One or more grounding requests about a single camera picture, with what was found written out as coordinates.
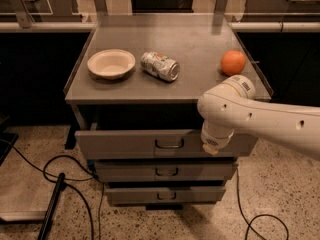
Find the floor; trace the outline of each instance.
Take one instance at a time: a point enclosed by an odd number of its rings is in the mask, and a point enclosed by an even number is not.
[[[125,13],[128,0],[107,0],[113,13]],[[195,0],[196,12],[212,10],[214,0]],[[232,0],[228,10],[239,10],[243,0]],[[94,15],[92,0],[79,0],[83,12]],[[11,127],[8,132],[19,134],[15,147],[33,164],[43,168],[46,162],[61,154],[85,160],[78,146],[65,150],[69,127]],[[87,179],[73,161],[61,158],[48,171],[68,178]],[[54,184],[28,165],[11,150],[0,166],[0,212],[46,210]],[[239,159],[241,205],[251,220],[259,214],[272,214],[284,221],[289,239],[318,240],[320,230],[320,162],[259,140],[250,156]],[[182,210],[147,211],[145,207],[110,207],[96,180],[68,181],[78,188],[88,201],[93,221],[94,239],[126,240],[236,240],[244,239],[246,223],[237,203],[234,175],[226,185],[222,201],[215,205],[185,205]],[[262,217],[254,228],[265,239],[286,239],[284,227],[273,218]],[[0,225],[0,239],[36,239],[40,224]],[[90,222],[84,202],[71,188],[60,197],[48,239],[91,239]],[[248,239],[260,239],[253,232]]]

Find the drawer handle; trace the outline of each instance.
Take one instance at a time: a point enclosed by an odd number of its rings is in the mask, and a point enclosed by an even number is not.
[[[160,169],[158,169],[158,168],[156,168],[156,175],[157,176],[176,176],[176,175],[178,175],[178,173],[179,173],[179,170],[178,170],[178,168],[176,168],[175,169],[175,171],[174,172],[168,172],[168,173],[161,173],[160,172]]]
[[[180,140],[180,144],[179,144],[179,145],[162,146],[162,145],[159,145],[158,140],[155,141],[155,145],[156,145],[157,148],[162,148],[162,149],[183,148],[183,146],[184,146],[184,139],[181,139],[181,140]]]
[[[176,192],[172,193],[172,196],[168,196],[168,197],[161,197],[159,193],[157,193],[157,198],[158,200],[164,201],[164,200],[174,200],[177,198],[177,194]]]

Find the can lid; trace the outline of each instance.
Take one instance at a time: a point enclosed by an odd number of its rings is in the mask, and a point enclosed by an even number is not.
[[[179,66],[178,63],[176,63],[171,67],[170,78],[172,80],[176,80],[176,78],[178,77],[179,72],[180,72],[180,66]]]

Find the power cord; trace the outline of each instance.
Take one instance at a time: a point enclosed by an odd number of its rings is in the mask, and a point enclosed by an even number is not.
[[[249,235],[249,231],[250,229],[256,233],[261,239],[263,240],[267,240],[266,238],[264,238],[262,235],[260,235],[253,227],[252,227],[252,223],[258,219],[258,218],[261,218],[261,217],[271,217],[271,218],[274,218],[276,219],[277,221],[279,221],[283,227],[285,228],[286,230],[286,234],[287,234],[287,237],[286,237],[286,240],[289,239],[289,230],[286,226],[286,224],[281,220],[279,219],[278,217],[274,216],[274,215],[271,215],[271,214],[260,214],[260,215],[257,215],[255,216],[252,220],[248,221],[248,219],[244,216],[244,213],[243,213],[243,210],[242,210],[242,207],[241,207],[241,202],[240,202],[240,187],[239,187],[239,169],[237,169],[237,199],[238,199],[238,206],[239,206],[239,210],[240,210],[240,213],[243,217],[243,219],[245,220],[245,222],[247,223],[248,227],[247,227],[247,230],[246,230],[246,234],[245,234],[245,240],[248,239],[248,235]]]
[[[43,177],[51,182],[51,183],[56,183],[55,180],[52,180],[52,179],[49,179],[48,176],[51,176],[53,178],[56,178],[58,179],[58,176],[56,175],[53,175],[51,173],[48,173],[46,172],[47,170],[47,167],[53,162],[55,161],[56,159],[59,159],[59,158],[68,158],[68,159],[71,159],[73,160],[74,162],[77,163],[77,165],[83,170],[85,171],[87,174],[91,175],[92,177],[91,178],[87,178],[87,179],[72,179],[72,178],[65,178],[65,180],[69,180],[69,181],[88,181],[88,180],[92,180],[92,179],[95,179],[98,181],[98,177],[97,175],[95,175],[94,173],[91,173],[90,171],[88,171],[86,168],[84,168],[80,162],[78,160],[76,160],[74,157],[72,156],[69,156],[69,155],[59,155],[59,156],[56,156],[52,159],[50,159],[44,166],[43,170],[41,170],[39,167],[35,166],[34,164],[32,164],[16,147],[14,147],[13,144],[11,144],[9,141],[6,141],[6,140],[3,140],[3,139],[0,139],[0,142],[4,142],[6,144],[8,144],[12,149],[14,149],[21,157],[23,160],[25,160],[31,167],[33,167],[34,169],[36,169],[37,171],[40,171],[43,175]],[[91,239],[93,240],[94,239],[94,226],[93,226],[93,219],[92,219],[92,214],[91,214],[91,210],[90,210],[90,207],[89,207],[89,204],[87,202],[87,200],[85,199],[85,197],[83,196],[83,194],[76,188],[74,187],[73,185],[70,185],[68,183],[64,183],[67,187],[71,188],[72,190],[74,190],[80,197],[81,199],[83,200],[83,202],[85,203],[85,206],[87,208],[87,211],[88,211],[88,215],[89,215],[89,219],[90,219],[90,227],[91,227]],[[101,196],[101,200],[100,200],[100,205],[99,205],[99,214],[98,214],[98,221],[99,221],[99,239],[101,239],[101,230],[100,230],[100,209],[101,209],[101,205],[102,205],[102,197],[103,197],[103,192],[104,192],[104,184],[103,184],[103,188],[102,188],[102,196]]]

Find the gray tabletop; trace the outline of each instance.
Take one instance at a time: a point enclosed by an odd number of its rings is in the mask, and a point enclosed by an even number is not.
[[[143,14],[105,16],[97,27],[66,95],[69,104],[197,102],[204,91],[227,76],[220,72],[220,59],[230,50],[242,50],[224,21],[213,24],[207,14]],[[136,65],[121,80],[98,79],[89,73],[88,59],[101,50],[131,52]],[[157,51],[180,64],[176,81],[168,83],[140,69],[146,51]],[[268,100],[268,92],[248,61],[243,75],[256,86],[256,98]]]

